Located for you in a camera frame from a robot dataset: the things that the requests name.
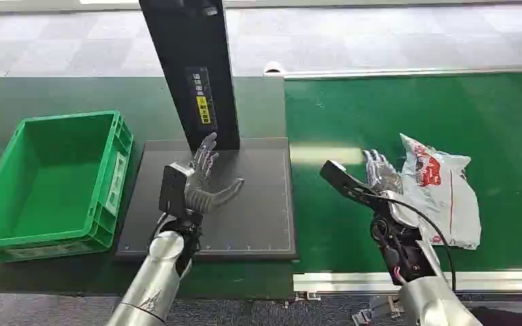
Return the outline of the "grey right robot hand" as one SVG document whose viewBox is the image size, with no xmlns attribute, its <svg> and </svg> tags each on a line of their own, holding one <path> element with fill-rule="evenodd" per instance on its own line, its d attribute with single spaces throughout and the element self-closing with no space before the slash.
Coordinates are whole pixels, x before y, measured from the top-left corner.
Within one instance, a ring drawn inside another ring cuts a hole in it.
<svg viewBox="0 0 522 326">
<path fill-rule="evenodd" d="M 400 173 L 382 153 L 376 149 L 367 149 L 364 150 L 364 157 L 366 158 L 367 184 L 371 189 L 378 193 L 392 191 L 403 194 Z"/>
</svg>

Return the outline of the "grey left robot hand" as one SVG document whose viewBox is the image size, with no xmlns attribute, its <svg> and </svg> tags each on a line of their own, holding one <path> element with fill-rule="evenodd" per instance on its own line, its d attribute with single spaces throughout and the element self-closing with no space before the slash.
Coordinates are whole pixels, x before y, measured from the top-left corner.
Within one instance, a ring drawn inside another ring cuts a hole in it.
<svg viewBox="0 0 522 326">
<path fill-rule="evenodd" d="M 194 173 L 187 178 L 184 190 L 185 203 L 187 208 L 201 215 L 211 213 L 230 202 L 239 194 L 245 183 L 243 178 L 236 178 L 223 190 L 218 192 L 210 190 L 213 165 L 219 157 L 219 153 L 214 151 L 217 136 L 216 132 L 207 135 L 188 163 L 188 167 Z"/>
</svg>

